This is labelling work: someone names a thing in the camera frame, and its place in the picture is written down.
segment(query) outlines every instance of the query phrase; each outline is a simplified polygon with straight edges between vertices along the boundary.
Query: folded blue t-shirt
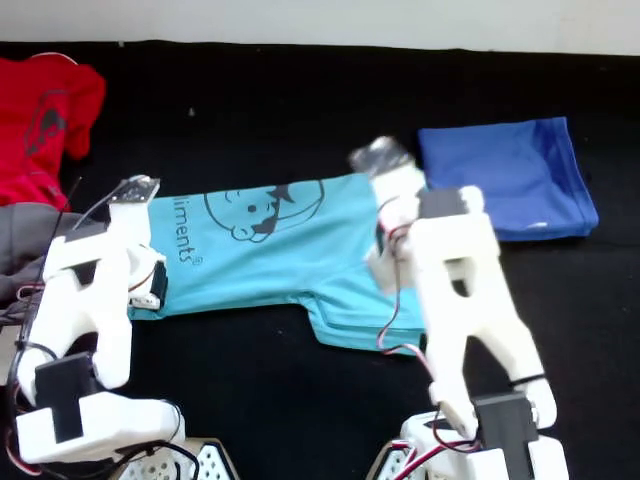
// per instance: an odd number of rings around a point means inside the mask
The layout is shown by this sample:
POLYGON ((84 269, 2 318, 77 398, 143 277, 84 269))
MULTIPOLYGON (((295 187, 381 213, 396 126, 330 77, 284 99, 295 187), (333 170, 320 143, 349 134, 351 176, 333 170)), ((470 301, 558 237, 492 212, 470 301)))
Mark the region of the folded blue t-shirt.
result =
POLYGON ((587 236, 598 214, 566 118, 418 132, 434 188, 477 185, 500 240, 587 236))
MULTIPOLYGON (((375 350, 395 295, 383 295, 365 261, 375 241, 376 199, 365 175, 157 198, 151 245, 167 256, 161 319, 208 310, 300 304, 316 338, 375 350)), ((415 290, 401 294, 387 345, 417 344, 424 323, 415 290)))

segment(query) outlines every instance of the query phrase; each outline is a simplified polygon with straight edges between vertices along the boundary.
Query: clear plastic piece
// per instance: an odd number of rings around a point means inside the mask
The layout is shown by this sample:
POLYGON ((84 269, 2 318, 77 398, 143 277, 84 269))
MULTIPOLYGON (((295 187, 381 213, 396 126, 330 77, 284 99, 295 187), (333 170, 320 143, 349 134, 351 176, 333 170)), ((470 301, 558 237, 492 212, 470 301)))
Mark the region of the clear plastic piece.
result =
POLYGON ((378 137, 349 155, 349 164, 354 171, 366 173, 369 177, 415 163, 413 155, 392 137, 378 137))

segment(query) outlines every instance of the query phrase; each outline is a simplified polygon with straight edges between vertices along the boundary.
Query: t-shirt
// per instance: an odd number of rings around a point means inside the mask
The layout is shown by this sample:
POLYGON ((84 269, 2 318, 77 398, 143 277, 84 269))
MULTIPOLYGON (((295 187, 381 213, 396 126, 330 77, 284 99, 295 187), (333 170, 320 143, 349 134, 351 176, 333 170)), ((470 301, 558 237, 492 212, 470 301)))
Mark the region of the t-shirt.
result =
MULTIPOLYGON (((320 342, 374 350, 395 305, 365 260, 376 210, 361 174, 157 198, 149 206, 151 244, 167 256, 168 295, 159 312, 131 317, 300 304, 320 342)), ((424 332, 415 290, 400 297, 386 345, 417 344, 424 332)))
POLYGON ((104 94, 100 75, 64 55, 0 59, 0 206, 65 207, 58 181, 62 154, 87 155, 104 94))

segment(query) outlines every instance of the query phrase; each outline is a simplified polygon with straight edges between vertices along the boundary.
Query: white wall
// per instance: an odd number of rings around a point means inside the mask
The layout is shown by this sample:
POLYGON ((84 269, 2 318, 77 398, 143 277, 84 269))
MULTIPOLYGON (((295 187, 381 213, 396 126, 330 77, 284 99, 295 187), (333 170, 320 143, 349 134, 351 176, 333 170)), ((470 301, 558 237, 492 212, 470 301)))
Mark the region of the white wall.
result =
POLYGON ((0 40, 640 54, 640 0, 4 0, 0 40))

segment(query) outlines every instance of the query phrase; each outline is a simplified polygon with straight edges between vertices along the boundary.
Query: red wire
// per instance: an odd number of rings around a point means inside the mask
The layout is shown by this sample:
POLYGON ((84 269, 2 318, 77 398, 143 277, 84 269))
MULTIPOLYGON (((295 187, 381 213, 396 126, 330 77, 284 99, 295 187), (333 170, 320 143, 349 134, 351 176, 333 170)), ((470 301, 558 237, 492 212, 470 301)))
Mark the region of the red wire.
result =
POLYGON ((22 472, 32 477, 37 477, 42 475, 42 470, 40 470, 37 467, 28 465, 27 463, 22 461, 19 455, 16 455, 15 453, 13 453, 13 451, 11 450, 12 434, 13 434, 13 431, 11 430, 11 428, 7 428, 5 431, 5 437, 4 437, 4 448, 5 448, 5 451, 7 452, 7 457, 9 457, 9 460, 11 461, 11 463, 13 463, 19 470, 21 470, 22 472))

